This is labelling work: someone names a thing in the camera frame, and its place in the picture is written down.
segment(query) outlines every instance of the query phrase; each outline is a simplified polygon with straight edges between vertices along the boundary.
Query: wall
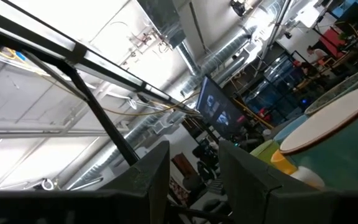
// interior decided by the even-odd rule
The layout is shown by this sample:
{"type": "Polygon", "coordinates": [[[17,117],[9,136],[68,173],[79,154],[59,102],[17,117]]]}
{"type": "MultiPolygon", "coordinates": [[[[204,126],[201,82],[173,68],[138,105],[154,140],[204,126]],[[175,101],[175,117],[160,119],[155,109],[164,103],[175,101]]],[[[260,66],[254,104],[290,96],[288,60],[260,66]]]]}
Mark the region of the wall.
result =
{"type": "MultiPolygon", "coordinates": [[[[154,144],[152,144],[149,149],[153,149],[162,141],[170,142],[170,158],[173,158],[175,155],[183,153],[186,158],[189,160],[190,164],[195,170],[197,170],[197,161],[198,159],[192,154],[192,150],[198,146],[198,143],[190,136],[189,132],[180,124],[179,128],[172,134],[166,134],[160,137],[154,144]]],[[[184,176],[176,168],[173,162],[170,162],[171,176],[176,180],[176,182],[182,186],[181,182],[184,176]]]]}
{"type": "MultiPolygon", "coordinates": [[[[140,147],[136,150],[136,153],[139,157],[143,157],[146,155],[146,151],[152,150],[155,146],[157,146],[162,141],[170,142],[170,158],[173,158],[175,155],[183,153],[186,158],[189,160],[190,164],[197,170],[197,161],[198,159],[191,153],[193,149],[198,146],[198,143],[190,136],[188,131],[180,125],[180,127],[172,134],[166,134],[161,136],[158,140],[156,140],[148,149],[144,147],[140,147]]],[[[84,188],[83,190],[97,190],[108,182],[112,181],[117,176],[121,175],[125,170],[129,168],[127,162],[121,163],[118,167],[109,166],[102,171],[102,176],[104,180],[95,185],[84,188]]],[[[182,186],[181,182],[184,176],[181,172],[175,167],[173,162],[170,162],[170,172],[171,176],[176,180],[176,182],[182,186]]]]}
{"type": "MultiPolygon", "coordinates": [[[[335,23],[335,18],[330,14],[326,13],[324,15],[323,20],[318,24],[320,33],[325,33],[329,26],[335,23]]],[[[292,38],[288,39],[285,36],[281,37],[277,40],[277,43],[280,44],[283,48],[285,48],[290,54],[295,50],[302,55],[307,61],[312,62],[313,58],[308,56],[306,49],[309,45],[314,45],[320,38],[315,31],[309,31],[309,28],[305,26],[303,23],[299,23],[295,28],[293,28],[290,33],[292,34],[292,38]]],[[[298,55],[294,55],[296,60],[303,62],[304,60],[298,55]]]]}

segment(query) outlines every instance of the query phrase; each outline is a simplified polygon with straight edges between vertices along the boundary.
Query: computer monitor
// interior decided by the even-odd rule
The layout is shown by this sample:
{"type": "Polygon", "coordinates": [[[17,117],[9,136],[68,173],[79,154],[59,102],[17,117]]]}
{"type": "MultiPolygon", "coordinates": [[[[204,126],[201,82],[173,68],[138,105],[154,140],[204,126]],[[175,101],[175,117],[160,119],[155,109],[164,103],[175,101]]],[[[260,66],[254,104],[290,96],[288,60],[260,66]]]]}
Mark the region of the computer monitor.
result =
{"type": "Polygon", "coordinates": [[[239,134],[246,117],[210,77],[205,77],[196,105],[204,119],[224,138],[239,134]]]}

